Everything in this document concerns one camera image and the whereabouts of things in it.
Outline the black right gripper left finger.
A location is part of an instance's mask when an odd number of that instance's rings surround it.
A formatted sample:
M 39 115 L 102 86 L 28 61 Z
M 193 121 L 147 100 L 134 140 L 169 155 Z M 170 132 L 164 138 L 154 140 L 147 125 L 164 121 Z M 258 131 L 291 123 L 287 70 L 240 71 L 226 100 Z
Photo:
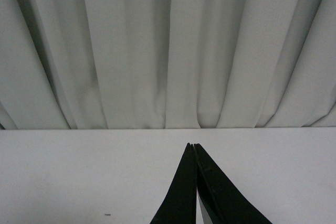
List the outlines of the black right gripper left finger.
M 196 223 L 197 165 L 194 150 L 186 145 L 167 194 L 151 223 Z

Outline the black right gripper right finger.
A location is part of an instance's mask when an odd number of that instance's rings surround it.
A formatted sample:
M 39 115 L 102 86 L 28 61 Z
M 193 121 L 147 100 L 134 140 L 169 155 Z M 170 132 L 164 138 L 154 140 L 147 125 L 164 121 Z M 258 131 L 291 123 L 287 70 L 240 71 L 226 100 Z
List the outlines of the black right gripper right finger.
M 215 163 L 201 144 L 194 144 L 197 190 L 212 223 L 271 223 Z

